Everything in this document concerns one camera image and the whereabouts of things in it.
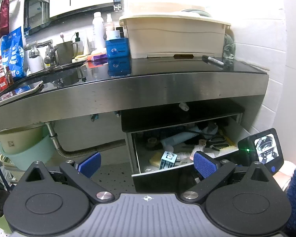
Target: red ribbon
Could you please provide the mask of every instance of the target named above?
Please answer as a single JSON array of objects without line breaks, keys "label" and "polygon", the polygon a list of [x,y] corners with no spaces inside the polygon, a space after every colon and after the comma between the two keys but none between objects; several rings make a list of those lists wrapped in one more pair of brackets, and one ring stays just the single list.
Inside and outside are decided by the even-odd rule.
[{"label": "red ribbon", "polygon": [[0,7],[0,38],[9,34],[9,1],[2,0]]}]

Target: faucet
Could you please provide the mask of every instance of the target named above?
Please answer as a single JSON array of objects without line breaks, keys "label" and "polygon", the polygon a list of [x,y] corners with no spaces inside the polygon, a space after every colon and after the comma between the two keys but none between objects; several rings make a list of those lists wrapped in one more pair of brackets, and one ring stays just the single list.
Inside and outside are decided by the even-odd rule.
[{"label": "faucet", "polygon": [[37,41],[35,41],[35,42],[28,43],[24,47],[24,50],[25,51],[30,50],[29,57],[30,58],[36,58],[36,57],[38,57],[40,55],[39,50],[37,48],[44,47],[44,46],[48,46],[48,48],[49,48],[49,52],[48,52],[47,56],[45,56],[45,58],[44,58],[44,63],[45,64],[50,64],[51,67],[54,67],[57,64],[56,55],[55,55],[55,52],[57,50],[57,45],[55,45],[53,47],[53,40],[48,40],[48,41],[45,41],[45,42],[37,42]]}]

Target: light blue tube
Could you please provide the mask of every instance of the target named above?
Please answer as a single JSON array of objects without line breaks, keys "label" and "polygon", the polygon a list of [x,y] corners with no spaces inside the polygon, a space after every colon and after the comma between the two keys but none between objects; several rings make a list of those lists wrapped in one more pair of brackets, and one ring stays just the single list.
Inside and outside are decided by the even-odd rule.
[{"label": "light blue tube", "polygon": [[[199,128],[197,126],[192,127],[189,130],[201,133],[201,130],[199,130]],[[184,142],[184,141],[191,139],[197,135],[198,134],[195,134],[195,133],[182,132],[182,133],[176,134],[174,136],[162,139],[160,142],[162,143],[163,147],[166,147],[166,145],[174,146],[180,142]]]}]

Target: white marker pen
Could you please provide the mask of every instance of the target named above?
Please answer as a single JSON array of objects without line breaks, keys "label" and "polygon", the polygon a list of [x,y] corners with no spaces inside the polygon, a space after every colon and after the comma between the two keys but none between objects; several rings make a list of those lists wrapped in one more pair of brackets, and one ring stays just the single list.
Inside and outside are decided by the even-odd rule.
[{"label": "white marker pen", "polygon": [[221,61],[219,61],[219,60],[216,60],[216,59],[214,59],[214,58],[212,58],[212,57],[209,57],[209,56],[203,55],[202,58],[203,58],[203,59],[206,59],[206,60],[208,60],[208,61],[214,62],[214,63],[218,64],[219,66],[224,66],[224,63],[223,63],[223,62],[221,62]]}]

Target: qr code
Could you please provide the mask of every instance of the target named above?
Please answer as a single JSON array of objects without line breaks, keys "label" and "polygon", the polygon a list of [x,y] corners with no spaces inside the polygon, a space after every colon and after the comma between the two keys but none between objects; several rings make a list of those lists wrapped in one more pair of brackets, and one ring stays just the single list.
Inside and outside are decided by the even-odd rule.
[{"label": "qr code", "polygon": [[14,142],[13,141],[8,141],[8,146],[9,147],[14,147]]}]

